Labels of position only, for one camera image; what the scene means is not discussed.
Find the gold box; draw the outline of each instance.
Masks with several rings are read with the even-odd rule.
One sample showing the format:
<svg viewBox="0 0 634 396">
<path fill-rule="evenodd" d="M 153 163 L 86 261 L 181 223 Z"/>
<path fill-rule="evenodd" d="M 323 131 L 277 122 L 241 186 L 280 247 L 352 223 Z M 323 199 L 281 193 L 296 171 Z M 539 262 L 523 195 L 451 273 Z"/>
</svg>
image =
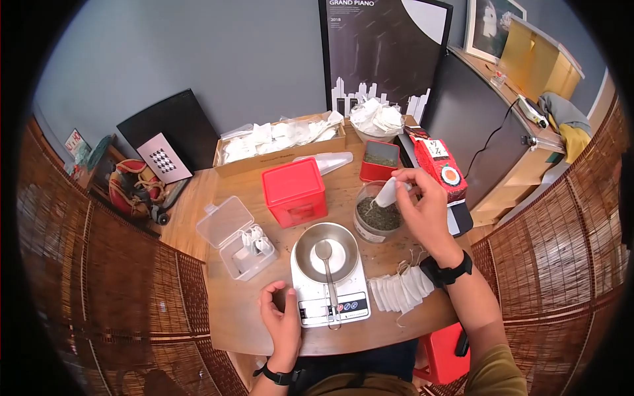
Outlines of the gold box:
<svg viewBox="0 0 634 396">
<path fill-rule="evenodd" d="M 585 78 L 560 42 L 515 15 L 500 63 L 507 77 L 535 103 L 547 91 L 570 100 L 579 80 Z"/>
</svg>

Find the yellow cloth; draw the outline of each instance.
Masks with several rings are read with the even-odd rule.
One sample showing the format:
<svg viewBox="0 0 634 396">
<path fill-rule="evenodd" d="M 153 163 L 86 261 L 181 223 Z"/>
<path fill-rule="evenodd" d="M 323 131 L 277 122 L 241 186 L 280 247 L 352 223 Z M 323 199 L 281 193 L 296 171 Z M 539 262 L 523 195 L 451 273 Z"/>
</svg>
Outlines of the yellow cloth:
<svg viewBox="0 0 634 396">
<path fill-rule="evenodd" d="M 522 377 L 508 345 L 489 349 L 473 367 L 465 386 L 465 396 L 525 396 L 526 380 Z"/>
<path fill-rule="evenodd" d="M 549 115 L 549 121 L 553 127 L 557 128 L 552 115 Z M 590 136 L 586 131 L 581 128 L 573 128 L 568 124 L 561 124 L 559 126 L 559 134 L 563 137 L 564 143 L 566 144 L 566 157 L 564 161 L 567 163 L 573 163 L 586 146 L 588 146 L 588 143 L 590 143 Z"/>
<path fill-rule="evenodd" d="M 356 374 L 338 374 L 326 378 L 304 393 L 304 396 L 416 396 L 413 384 L 395 376 L 368 374 L 361 388 L 343 388 Z M 496 345 L 469 373 L 465 396 L 526 396 L 526 380 L 522 377 L 508 345 Z"/>
</svg>

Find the person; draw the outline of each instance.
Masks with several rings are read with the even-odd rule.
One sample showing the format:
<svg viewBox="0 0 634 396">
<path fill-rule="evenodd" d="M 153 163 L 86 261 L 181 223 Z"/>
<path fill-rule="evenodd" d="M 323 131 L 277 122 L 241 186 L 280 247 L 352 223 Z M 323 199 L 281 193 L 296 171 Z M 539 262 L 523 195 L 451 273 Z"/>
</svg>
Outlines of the person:
<svg viewBox="0 0 634 396">
<path fill-rule="evenodd" d="M 440 268 L 460 265 L 465 253 L 447 227 L 444 188 L 420 168 L 399 169 L 392 175 L 397 180 L 397 204 L 412 235 Z M 408 193 L 404 182 L 415 182 L 417 186 Z M 416 205 L 412 195 L 422 196 Z M 273 293 L 285 286 L 284 281 L 267 285 L 257 301 L 262 321 L 273 339 L 274 350 L 266 367 L 273 373 L 304 369 L 298 381 L 308 381 L 301 386 L 293 383 L 289 390 L 289 386 L 277 385 L 260 375 L 251 396 L 418 395 L 411 383 L 418 340 L 357 354 L 298 359 L 302 340 L 297 293 L 292 288 L 288 290 L 284 312 L 273 303 Z M 526 381 L 508 347 L 498 302 L 476 266 L 473 265 L 471 275 L 464 273 L 446 285 L 446 291 L 471 348 L 465 395 L 527 395 Z"/>
</svg>

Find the black watch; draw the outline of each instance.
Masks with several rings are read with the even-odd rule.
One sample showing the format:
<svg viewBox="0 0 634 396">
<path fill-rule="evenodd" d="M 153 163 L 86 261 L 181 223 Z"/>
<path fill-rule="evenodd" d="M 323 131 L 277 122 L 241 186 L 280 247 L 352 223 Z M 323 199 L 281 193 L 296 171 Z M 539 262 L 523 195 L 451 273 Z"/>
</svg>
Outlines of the black watch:
<svg viewBox="0 0 634 396">
<path fill-rule="evenodd" d="M 297 381 L 297 377 L 300 372 L 301 370 L 293 370 L 290 373 L 274 373 L 269 370 L 269 367 L 267 367 L 265 363 L 261 369 L 255 370 L 253 372 L 253 376 L 257 377 L 260 375 L 260 373 L 264 373 L 265 377 L 275 382 L 277 385 L 289 386 L 291 383 Z"/>
<path fill-rule="evenodd" d="M 440 268 L 438 267 L 438 263 L 436 262 L 436 260 L 429 256 L 421 263 L 421 269 L 437 288 L 442 288 L 446 284 L 453 284 L 455 283 L 456 279 L 465 272 L 471 275 L 471 270 L 473 268 L 471 257 L 469 257 L 467 252 L 465 252 L 464 250 L 462 251 L 462 253 L 462 262 L 460 263 L 460 265 L 458 265 L 458 267 Z"/>
</svg>

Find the hand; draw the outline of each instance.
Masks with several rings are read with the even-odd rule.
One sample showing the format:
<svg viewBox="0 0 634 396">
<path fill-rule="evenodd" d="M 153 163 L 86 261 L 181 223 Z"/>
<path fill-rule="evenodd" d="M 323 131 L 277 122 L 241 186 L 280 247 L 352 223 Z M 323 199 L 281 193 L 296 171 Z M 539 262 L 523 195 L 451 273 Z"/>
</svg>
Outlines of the hand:
<svg viewBox="0 0 634 396">
<path fill-rule="evenodd" d="M 447 191 L 422 168 L 405 168 L 392 172 L 396 177 L 396 203 L 414 238 L 435 258 L 439 267 L 456 267 L 463 259 L 447 227 Z M 416 182 L 418 188 L 408 192 L 403 182 Z M 416 205 L 410 196 L 423 197 Z"/>
<path fill-rule="evenodd" d="M 273 293 L 284 289 L 285 286 L 284 281 L 270 283 L 260 291 L 260 297 L 257 299 L 262 322 L 273 339 L 273 355 L 267 367 L 274 373 L 291 372 L 302 346 L 296 290 L 288 290 L 284 312 L 280 312 L 273 303 Z"/>
</svg>

